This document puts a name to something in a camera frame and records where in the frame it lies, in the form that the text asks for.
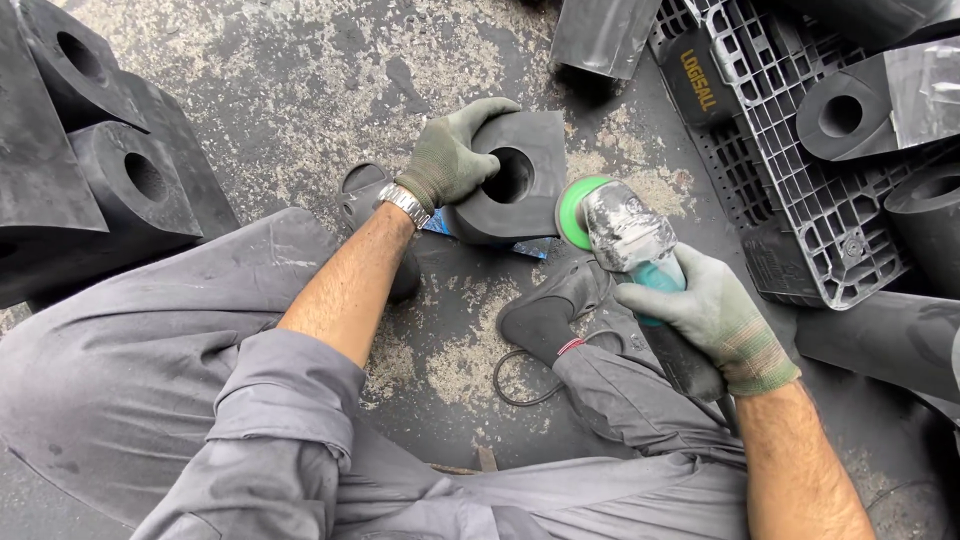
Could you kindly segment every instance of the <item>silver wristwatch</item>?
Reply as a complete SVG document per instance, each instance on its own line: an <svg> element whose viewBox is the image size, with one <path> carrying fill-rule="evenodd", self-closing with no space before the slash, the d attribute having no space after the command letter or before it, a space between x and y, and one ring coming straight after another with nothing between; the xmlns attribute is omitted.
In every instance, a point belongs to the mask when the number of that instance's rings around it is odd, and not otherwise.
<svg viewBox="0 0 960 540"><path fill-rule="evenodd" d="M381 202L390 201L400 207L401 210L407 212L410 219L414 220L414 226L417 227L418 231L423 229L426 222L430 221L430 214L426 213L426 210L423 209L423 205L420 204L417 197L411 195L406 189L401 189L396 184L389 184L384 187L380 190L380 194L376 196L376 199Z"/></svg>

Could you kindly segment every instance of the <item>gray sleeve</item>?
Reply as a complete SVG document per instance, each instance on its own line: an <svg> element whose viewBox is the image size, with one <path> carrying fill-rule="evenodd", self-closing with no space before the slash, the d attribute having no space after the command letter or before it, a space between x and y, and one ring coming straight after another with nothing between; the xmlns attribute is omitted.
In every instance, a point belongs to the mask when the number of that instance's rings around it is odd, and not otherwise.
<svg viewBox="0 0 960 540"><path fill-rule="evenodd" d="M297 332L244 340L206 445L132 540L326 538L365 376Z"/></svg>

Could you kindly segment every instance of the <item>angle grinder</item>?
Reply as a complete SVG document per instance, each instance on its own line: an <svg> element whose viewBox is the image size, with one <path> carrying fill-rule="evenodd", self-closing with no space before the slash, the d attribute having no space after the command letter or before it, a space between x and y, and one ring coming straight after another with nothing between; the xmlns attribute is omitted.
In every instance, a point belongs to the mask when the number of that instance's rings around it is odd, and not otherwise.
<svg viewBox="0 0 960 540"><path fill-rule="evenodd" d="M677 245L673 227L626 184L605 176L577 180L561 193L554 218L561 238L593 252L600 267L618 282L663 292L686 290L684 271L673 254ZM718 402L731 433L737 435L727 383L709 357L672 326L638 313L634 317L673 389L704 403Z"/></svg>

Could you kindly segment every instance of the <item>red striped sock band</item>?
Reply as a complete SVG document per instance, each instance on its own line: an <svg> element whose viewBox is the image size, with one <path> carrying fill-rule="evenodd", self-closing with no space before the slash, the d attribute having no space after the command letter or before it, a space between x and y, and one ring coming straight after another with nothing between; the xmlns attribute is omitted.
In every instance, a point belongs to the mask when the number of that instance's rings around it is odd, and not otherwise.
<svg viewBox="0 0 960 540"><path fill-rule="evenodd" d="M562 355L563 353L569 351L570 349L573 349L574 347L580 347L581 345L583 345L583 344L585 344L585 343L587 343L587 342L584 341L583 339L580 339L579 337L574 337L573 339L567 341L567 342L566 342L566 345L563 345L563 346L560 348L560 350L557 352L557 356Z"/></svg>

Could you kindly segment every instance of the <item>hairy forearm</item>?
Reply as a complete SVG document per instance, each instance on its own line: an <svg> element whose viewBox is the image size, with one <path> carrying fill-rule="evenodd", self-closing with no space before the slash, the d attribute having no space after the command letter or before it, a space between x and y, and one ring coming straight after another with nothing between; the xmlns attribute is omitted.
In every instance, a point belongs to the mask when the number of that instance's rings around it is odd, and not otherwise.
<svg viewBox="0 0 960 540"><path fill-rule="evenodd" d="M736 408L755 540L874 538L863 504L799 382L738 397Z"/></svg>
<svg viewBox="0 0 960 540"><path fill-rule="evenodd" d="M361 368L414 224L384 203L303 289L279 328L316 337Z"/></svg>

